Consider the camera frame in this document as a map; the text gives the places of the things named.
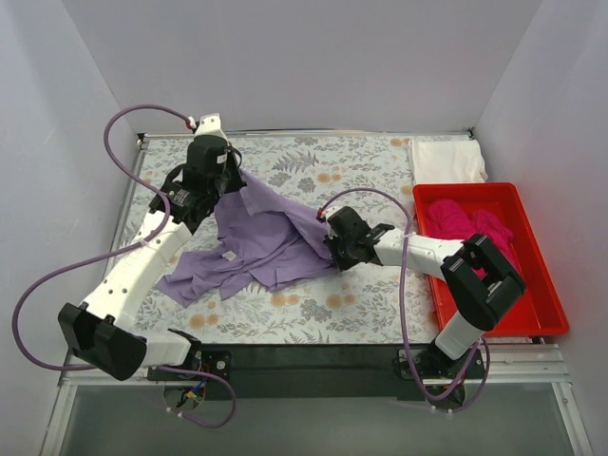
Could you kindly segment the purple t shirt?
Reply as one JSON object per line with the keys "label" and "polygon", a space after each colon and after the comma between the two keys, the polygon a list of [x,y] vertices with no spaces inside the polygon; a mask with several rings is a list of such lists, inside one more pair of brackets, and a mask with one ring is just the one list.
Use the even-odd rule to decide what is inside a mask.
{"label": "purple t shirt", "polygon": [[221,299],[252,281],[276,292],[299,279],[336,271],[316,211],[287,199],[244,171],[246,185],[215,207],[219,246],[180,254],[156,289],[187,307],[217,288]]}

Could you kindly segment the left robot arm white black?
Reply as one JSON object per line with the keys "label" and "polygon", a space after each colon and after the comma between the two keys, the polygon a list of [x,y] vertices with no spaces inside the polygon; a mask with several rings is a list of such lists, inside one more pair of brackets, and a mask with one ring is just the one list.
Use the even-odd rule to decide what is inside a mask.
{"label": "left robot arm white black", "polygon": [[162,184],[149,204],[135,242],[103,282],[79,305],[66,304],[58,322],[77,358],[123,381],[138,369],[169,365],[180,379],[201,371],[200,342],[174,330],[137,335],[138,309],[159,282],[169,259],[209,218],[220,198],[244,186],[240,154],[222,133],[202,133],[187,148],[186,161]]}

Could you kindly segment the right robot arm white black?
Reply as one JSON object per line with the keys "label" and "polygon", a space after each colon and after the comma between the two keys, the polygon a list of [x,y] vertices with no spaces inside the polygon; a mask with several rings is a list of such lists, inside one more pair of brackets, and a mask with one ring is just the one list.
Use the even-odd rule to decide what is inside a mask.
{"label": "right robot arm white black", "polygon": [[321,209],[317,219],[327,226],[324,243],[340,271],[360,263],[402,266],[445,282],[456,312],[414,357],[423,375],[455,375],[473,344],[495,329],[526,290],[523,278],[485,235],[446,240],[385,223],[371,228],[348,206]]}

